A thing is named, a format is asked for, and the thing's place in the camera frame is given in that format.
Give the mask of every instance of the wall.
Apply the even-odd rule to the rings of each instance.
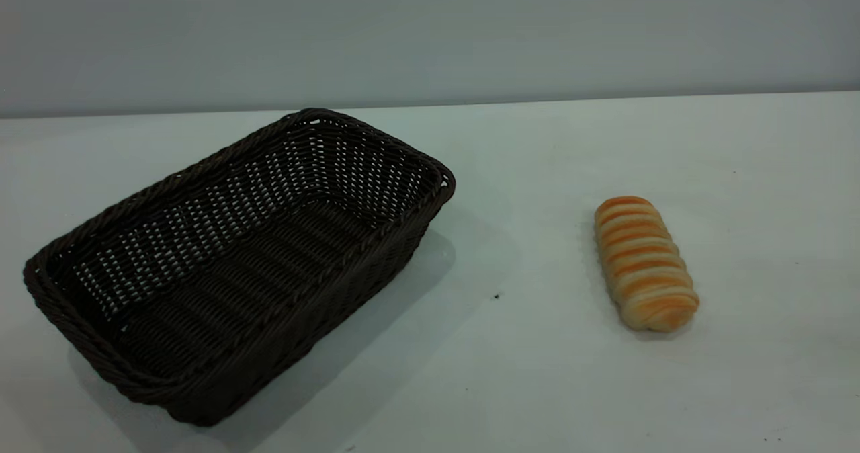
[[[0,116],[860,88],[860,0],[0,0]]]

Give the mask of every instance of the rectangular basket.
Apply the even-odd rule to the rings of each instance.
[[[396,138],[307,109],[55,239],[24,282],[123,395],[215,425],[393,279],[454,186]]]

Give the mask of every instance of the white table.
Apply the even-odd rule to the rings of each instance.
[[[19,277],[283,112],[0,120],[3,450],[860,449],[860,92],[346,111],[457,193],[393,284],[212,429],[98,379]],[[592,213],[628,193],[701,296],[672,337],[627,330],[605,293]]]

